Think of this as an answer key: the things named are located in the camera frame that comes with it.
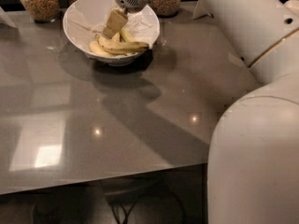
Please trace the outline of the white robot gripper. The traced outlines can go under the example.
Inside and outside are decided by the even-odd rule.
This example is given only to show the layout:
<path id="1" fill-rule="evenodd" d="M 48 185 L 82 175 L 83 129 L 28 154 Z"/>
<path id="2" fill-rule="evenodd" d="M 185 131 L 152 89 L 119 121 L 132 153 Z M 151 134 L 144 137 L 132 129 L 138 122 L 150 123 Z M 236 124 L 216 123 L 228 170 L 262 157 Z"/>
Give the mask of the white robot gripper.
<path id="1" fill-rule="evenodd" d="M 121 10 L 112 9 L 104 25 L 102 35 L 111 39 L 127 22 L 126 13 L 137 13 L 141 11 L 150 0 L 115 0 Z"/>

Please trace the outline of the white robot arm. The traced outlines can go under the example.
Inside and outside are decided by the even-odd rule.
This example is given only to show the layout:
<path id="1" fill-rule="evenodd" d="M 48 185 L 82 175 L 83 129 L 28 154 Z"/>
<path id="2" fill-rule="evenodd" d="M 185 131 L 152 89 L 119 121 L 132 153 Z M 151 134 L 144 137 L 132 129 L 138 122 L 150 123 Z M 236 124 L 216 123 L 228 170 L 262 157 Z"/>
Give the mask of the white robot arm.
<path id="1" fill-rule="evenodd" d="M 208 224 L 299 224 L 299 15 L 279 0 L 198 0 L 261 88 L 222 115 L 209 148 Z"/>

